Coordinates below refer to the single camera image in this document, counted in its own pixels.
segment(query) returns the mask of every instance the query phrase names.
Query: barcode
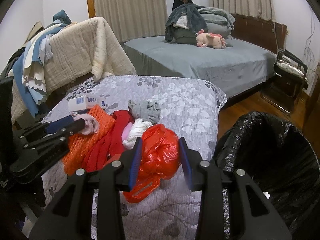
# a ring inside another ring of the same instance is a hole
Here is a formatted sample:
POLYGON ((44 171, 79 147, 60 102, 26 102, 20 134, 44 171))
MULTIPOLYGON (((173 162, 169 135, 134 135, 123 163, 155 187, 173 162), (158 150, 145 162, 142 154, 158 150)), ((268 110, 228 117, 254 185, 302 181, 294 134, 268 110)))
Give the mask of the barcode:
POLYGON ((83 103, 84 103, 83 98, 76 98, 76 105, 83 104, 83 103))

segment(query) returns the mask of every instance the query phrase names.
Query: plush toy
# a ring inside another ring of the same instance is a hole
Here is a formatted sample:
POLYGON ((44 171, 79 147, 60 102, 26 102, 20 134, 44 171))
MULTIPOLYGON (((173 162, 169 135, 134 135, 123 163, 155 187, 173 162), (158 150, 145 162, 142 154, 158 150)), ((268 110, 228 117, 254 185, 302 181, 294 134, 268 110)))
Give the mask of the plush toy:
POLYGON ((197 33, 196 40, 197 47, 201 48, 210 46, 214 49, 225 49, 227 44, 220 34, 205 33, 203 29, 197 33))

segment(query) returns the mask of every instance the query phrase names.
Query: mattress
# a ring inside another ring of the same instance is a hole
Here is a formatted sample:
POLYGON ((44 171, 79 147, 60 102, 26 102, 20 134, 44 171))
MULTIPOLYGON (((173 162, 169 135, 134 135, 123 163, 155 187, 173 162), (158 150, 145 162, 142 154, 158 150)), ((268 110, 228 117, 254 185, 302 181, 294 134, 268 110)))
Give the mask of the mattress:
POLYGON ((140 38, 124 44, 138 75, 204 79, 231 98, 273 76, 276 55, 238 39, 233 48, 198 48, 167 43, 164 36, 140 38))
MULTIPOLYGON (((44 118, 56 121, 69 114, 68 99, 84 93, 105 98, 107 113, 128 109, 128 101, 157 101, 161 106, 159 123, 184 137, 189 148, 212 158, 218 133, 218 113, 226 95, 205 80, 159 76, 109 76, 94 83, 88 79, 70 93, 44 118)), ((62 162, 43 176, 48 204, 67 180, 62 162)), ((97 239, 97 196, 92 203, 92 238, 97 239)), ((121 215, 126 239, 195 239, 201 192, 190 192, 182 167, 170 180, 161 180, 158 189, 140 203, 128 203, 122 193, 121 215)))

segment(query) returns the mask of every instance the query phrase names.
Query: black garbage bag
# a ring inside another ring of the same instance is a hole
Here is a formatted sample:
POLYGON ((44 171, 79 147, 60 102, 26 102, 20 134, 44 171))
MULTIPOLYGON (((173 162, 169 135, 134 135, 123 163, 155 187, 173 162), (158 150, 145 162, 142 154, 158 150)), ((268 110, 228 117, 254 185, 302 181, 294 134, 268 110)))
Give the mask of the black garbage bag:
POLYGON ((319 162, 293 124, 266 113, 243 115, 219 140, 214 157, 225 171, 244 169, 270 194, 270 202, 294 239, 296 232, 306 236, 310 230, 319 230, 319 225, 306 227, 320 216, 314 212, 320 199, 319 162))

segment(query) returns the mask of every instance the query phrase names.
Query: beige blanket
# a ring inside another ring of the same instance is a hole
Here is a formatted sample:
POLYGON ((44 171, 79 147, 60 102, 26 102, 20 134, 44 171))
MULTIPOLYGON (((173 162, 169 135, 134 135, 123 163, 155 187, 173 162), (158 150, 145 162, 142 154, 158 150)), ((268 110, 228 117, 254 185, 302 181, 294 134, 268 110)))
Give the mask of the beige blanket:
MULTIPOLYGON (((96 81, 108 75, 136 74, 134 66, 102 17, 66 27, 50 38, 50 45, 53 58, 44 65, 47 95, 89 72, 92 72, 96 81)), ((12 93, 13 124, 26 106, 15 82, 12 93)))

